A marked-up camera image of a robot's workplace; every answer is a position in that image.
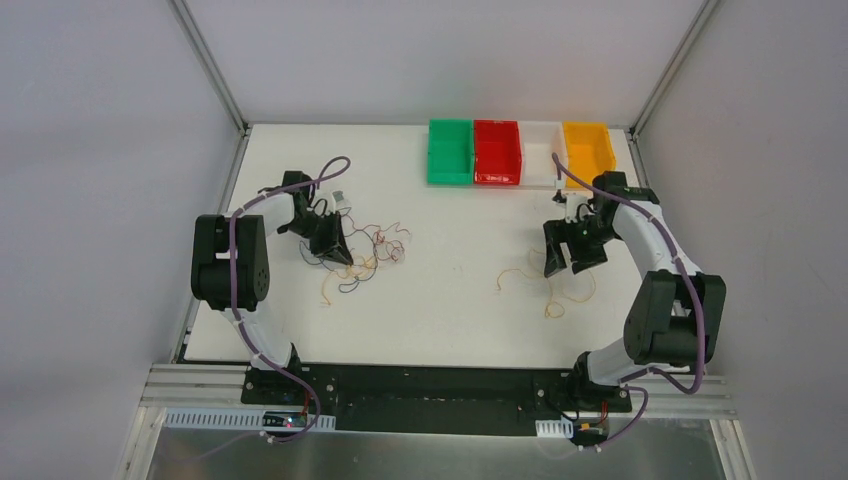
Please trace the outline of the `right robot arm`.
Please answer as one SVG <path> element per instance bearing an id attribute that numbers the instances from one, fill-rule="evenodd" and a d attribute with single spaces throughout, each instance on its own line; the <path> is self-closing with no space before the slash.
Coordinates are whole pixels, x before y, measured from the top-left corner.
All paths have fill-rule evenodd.
<path id="1" fill-rule="evenodd" d="M 726 284 L 706 274 L 683 251 L 664 220 L 658 196 L 630 186 L 624 173 L 607 171 L 590 184 L 590 197 L 557 191 L 565 210 L 543 225 L 543 274 L 579 274 L 605 263 L 605 246 L 627 247 L 641 285 L 624 320 L 620 339 L 582 353 L 566 378 L 569 400 L 595 408 L 622 384 L 647 373 L 664 377 L 685 394 L 703 381 L 719 333 Z"/>

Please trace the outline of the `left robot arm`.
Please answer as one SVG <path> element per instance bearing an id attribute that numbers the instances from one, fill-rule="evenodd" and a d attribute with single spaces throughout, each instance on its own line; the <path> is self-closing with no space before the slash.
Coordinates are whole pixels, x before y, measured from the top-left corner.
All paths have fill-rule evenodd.
<path id="1" fill-rule="evenodd" d="M 312 207 L 319 185 L 338 175 L 323 173 L 313 179 L 302 171 L 287 171 L 281 185 L 262 190 L 230 214 L 204 214 L 195 221 L 192 294 L 233 326 L 253 368 L 272 371 L 266 389 L 281 404 L 293 404 L 304 393 L 313 399 L 317 395 L 298 371 L 296 347 L 275 327 L 267 303 L 267 237 L 294 233 L 317 260 L 351 266 L 341 215 L 330 209 L 317 213 Z"/>

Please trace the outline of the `yellow plastic bin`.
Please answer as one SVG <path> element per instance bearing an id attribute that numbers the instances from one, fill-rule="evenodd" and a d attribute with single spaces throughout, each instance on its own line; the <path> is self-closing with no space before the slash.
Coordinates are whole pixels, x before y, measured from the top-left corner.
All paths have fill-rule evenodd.
<path id="1" fill-rule="evenodd" d="M 605 124 L 564 122 L 563 133 L 566 168 L 581 181 L 591 184 L 598 175 L 616 169 L 617 159 Z"/>

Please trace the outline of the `white plastic bin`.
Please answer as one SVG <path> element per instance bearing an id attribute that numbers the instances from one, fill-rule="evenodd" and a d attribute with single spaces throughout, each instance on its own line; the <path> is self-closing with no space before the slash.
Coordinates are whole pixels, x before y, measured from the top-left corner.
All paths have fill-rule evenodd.
<path id="1" fill-rule="evenodd" d="M 557 184 L 554 153 L 563 165 L 567 152 L 562 122 L 519 121 L 522 150 L 522 172 L 519 186 L 531 189 L 553 189 Z"/>

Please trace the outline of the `red plastic bin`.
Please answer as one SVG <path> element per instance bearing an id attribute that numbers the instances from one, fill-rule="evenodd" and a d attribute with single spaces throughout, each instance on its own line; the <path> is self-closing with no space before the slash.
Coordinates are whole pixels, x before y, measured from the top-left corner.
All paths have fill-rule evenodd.
<path id="1" fill-rule="evenodd" d="M 474 174 L 476 185 L 520 183 L 522 144 L 517 121 L 474 120 Z"/>

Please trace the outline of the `green plastic bin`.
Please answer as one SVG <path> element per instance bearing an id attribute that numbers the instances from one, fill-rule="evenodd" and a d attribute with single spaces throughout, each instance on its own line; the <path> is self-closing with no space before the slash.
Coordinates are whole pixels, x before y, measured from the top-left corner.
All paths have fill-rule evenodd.
<path id="1" fill-rule="evenodd" d="M 431 119 L 428 126 L 427 182 L 464 186 L 473 183 L 474 134 L 471 119 Z"/>

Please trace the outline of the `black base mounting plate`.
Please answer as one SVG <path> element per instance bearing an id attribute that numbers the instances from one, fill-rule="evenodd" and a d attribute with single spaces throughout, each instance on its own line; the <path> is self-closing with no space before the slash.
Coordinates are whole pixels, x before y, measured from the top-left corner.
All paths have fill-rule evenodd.
<path id="1" fill-rule="evenodd" d="M 564 412 L 593 419 L 629 413 L 619 387 L 591 387 L 568 369 L 497 369 L 312 363 L 294 379 L 267 370 L 246 372 L 241 401 L 302 407 L 335 419 L 341 431 L 531 436 L 541 420 Z"/>

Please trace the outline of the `aluminium front frame rail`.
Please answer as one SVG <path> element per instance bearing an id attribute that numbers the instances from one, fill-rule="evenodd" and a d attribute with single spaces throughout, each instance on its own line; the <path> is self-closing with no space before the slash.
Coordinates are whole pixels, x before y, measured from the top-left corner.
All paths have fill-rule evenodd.
<path id="1" fill-rule="evenodd" d="M 150 368 L 143 406 L 242 407 L 251 368 L 246 365 L 155 364 Z M 738 410 L 726 380 L 704 378 L 694 395 L 679 392 L 658 375 L 629 383 L 649 394 L 646 418 L 736 420 Z"/>

